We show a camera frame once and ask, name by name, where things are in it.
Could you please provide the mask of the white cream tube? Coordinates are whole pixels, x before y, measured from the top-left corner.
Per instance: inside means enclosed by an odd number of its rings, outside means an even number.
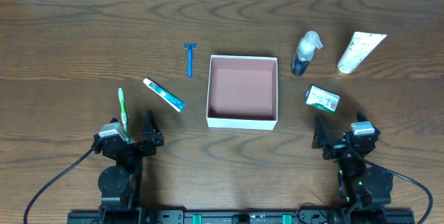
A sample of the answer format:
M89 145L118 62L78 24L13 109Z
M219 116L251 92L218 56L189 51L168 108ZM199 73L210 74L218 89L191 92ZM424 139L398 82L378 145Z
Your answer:
M338 71L351 74L385 38L386 34L355 32L338 62Z

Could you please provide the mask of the clear spray bottle blue liquid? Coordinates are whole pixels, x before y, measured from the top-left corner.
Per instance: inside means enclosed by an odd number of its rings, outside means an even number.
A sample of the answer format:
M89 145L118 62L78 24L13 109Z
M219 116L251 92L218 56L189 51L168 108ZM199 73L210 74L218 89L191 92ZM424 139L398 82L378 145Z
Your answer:
M308 31L300 40L291 61L292 73L296 76L303 75L314 56L315 50L321 48L323 48L323 44L318 33Z

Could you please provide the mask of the green white soap pack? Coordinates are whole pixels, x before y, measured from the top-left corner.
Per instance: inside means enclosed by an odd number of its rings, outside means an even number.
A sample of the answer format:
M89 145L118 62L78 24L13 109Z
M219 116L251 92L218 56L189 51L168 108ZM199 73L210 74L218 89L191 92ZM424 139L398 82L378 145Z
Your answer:
M339 100L339 95L328 92L315 85L312 85L305 95L305 103L307 105L311 105L330 114L335 113Z

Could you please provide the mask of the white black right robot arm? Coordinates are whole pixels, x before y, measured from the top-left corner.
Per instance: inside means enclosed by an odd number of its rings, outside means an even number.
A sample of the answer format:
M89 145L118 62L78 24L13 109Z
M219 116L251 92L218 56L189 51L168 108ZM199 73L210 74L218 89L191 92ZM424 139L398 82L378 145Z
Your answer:
M339 165L340 196L348 206L328 212L328 223L388 223L385 206L391 203L393 176L384 169L367 166L364 157L375 149L380 131L364 116L340 139L330 139L322 119L317 116L311 147L323 151L323 159Z

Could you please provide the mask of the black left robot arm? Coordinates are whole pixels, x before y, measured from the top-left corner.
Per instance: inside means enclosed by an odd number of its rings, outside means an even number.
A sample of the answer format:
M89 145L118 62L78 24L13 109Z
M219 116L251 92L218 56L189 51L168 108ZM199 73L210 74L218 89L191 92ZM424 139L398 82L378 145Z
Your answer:
M164 137L151 110L146 112L142 134L145 140L129 144L128 133L116 118L105 124L94 136L92 149L96 154L115 161L99 176L101 191L99 223L155 223L156 213L141 206L143 158L156 154Z

